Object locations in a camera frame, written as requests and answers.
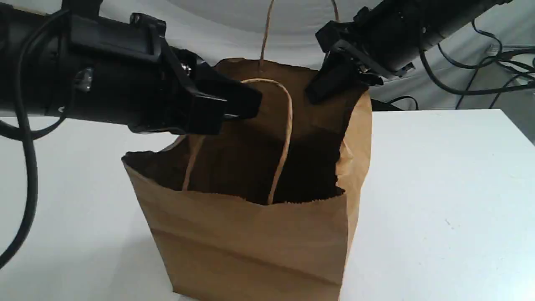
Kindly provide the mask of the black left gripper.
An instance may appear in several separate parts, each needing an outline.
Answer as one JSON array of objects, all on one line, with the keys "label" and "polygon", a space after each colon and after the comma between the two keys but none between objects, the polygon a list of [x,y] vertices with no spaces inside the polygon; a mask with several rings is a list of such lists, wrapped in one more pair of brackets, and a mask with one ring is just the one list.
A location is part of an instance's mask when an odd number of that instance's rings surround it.
[{"label": "black left gripper", "polygon": [[237,65],[196,65],[196,85],[186,66],[166,40],[166,23],[149,15],[132,13],[130,24],[145,30],[158,55],[159,88],[134,133],[170,132],[174,135],[217,135],[223,121],[255,118],[262,93],[242,83]]}]

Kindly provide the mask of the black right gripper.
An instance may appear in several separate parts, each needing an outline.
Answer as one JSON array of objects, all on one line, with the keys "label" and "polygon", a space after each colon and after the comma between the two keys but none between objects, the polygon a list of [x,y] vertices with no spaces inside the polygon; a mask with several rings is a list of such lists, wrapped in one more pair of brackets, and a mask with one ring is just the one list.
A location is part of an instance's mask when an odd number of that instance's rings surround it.
[{"label": "black right gripper", "polygon": [[353,21],[329,21],[316,32],[325,53],[318,73],[306,86],[309,102],[318,105],[359,84],[380,84],[413,69],[425,52],[424,0],[384,0],[363,7]]}]

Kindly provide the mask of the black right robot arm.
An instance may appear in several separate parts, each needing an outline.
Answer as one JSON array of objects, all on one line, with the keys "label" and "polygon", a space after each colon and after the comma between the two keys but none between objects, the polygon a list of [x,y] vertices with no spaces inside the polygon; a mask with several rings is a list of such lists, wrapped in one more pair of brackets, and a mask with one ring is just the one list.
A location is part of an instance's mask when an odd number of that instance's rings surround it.
[{"label": "black right robot arm", "polygon": [[383,0],[350,22],[330,21],[316,32],[325,53],[305,89],[319,104],[352,86],[377,86],[405,76],[413,61],[504,0]]}]

